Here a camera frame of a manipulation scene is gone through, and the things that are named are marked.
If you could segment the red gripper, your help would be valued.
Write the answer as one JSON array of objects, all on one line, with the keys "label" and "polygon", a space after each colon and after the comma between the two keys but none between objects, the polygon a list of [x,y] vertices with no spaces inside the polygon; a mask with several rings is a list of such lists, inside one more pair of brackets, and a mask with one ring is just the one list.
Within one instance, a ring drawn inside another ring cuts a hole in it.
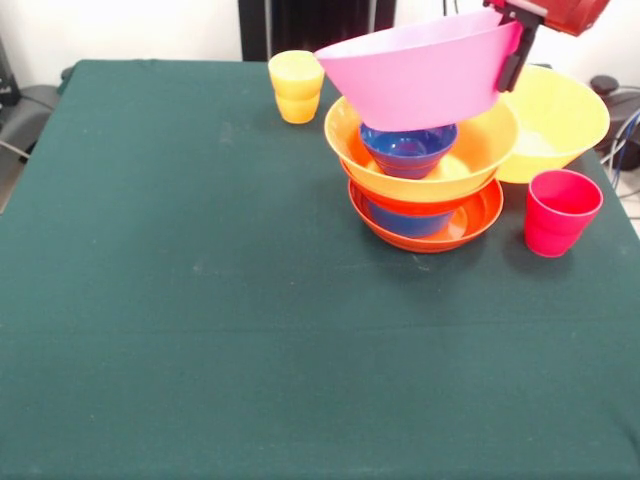
[{"label": "red gripper", "polygon": [[503,19],[501,25],[518,24],[516,49],[507,56],[497,82],[499,92],[511,92],[526,63],[538,28],[579,36],[600,17],[609,0],[484,0]]}]

